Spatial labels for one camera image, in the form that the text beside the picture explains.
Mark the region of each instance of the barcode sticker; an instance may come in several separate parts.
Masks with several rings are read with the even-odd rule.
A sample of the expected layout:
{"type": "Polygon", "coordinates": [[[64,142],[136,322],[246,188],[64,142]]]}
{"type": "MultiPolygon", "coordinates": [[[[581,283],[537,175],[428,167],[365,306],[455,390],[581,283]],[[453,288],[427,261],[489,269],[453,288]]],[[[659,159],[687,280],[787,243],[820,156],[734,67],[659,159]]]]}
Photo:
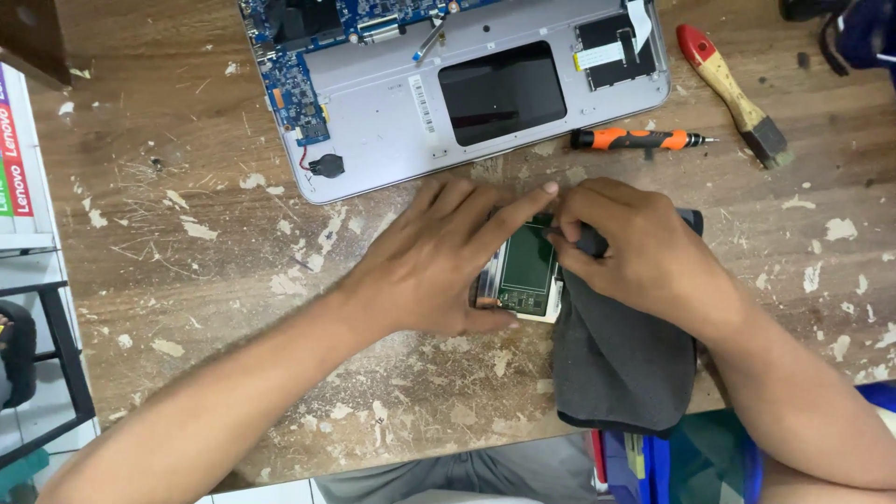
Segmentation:
{"type": "Polygon", "coordinates": [[[435,136],[435,123],[433,123],[433,116],[429,111],[429,103],[426,101],[426,92],[423,91],[423,81],[420,79],[420,75],[412,75],[408,77],[408,82],[410,83],[411,92],[414,93],[414,101],[417,102],[417,112],[420,113],[423,129],[430,135],[433,135],[429,136],[429,138],[433,138],[435,136]]]}

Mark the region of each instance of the worn table surface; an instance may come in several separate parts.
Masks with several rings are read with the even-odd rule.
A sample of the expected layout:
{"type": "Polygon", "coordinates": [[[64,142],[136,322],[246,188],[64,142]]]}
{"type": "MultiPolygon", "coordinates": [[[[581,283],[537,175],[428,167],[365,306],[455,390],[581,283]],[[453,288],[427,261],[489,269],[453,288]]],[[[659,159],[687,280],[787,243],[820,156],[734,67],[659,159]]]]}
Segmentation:
{"type": "MultiPolygon", "coordinates": [[[[896,111],[882,72],[838,78],[815,23],[776,2],[659,2],[673,91],[616,126],[686,128],[686,152],[571,152],[547,141],[452,170],[522,191],[620,178],[702,209],[705,239],[757,299],[856,383],[896,356],[896,111]],[[674,28],[710,33],[797,156],[760,171],[674,28]],[[810,66],[797,66],[797,52],[810,66]]],[[[345,274],[418,182],[328,206],[299,195],[234,0],[59,2],[67,95],[32,86],[94,401],[104,428],[217,349],[345,274]],[[67,101],[73,112],[60,115],[67,101]],[[156,171],[150,157],[161,159],[156,171]]],[[[225,486],[280,482],[568,431],[548,325],[450,340],[392,335],[291,408],[225,486]]],[[[722,406],[701,372],[692,411],[722,406]]]]}

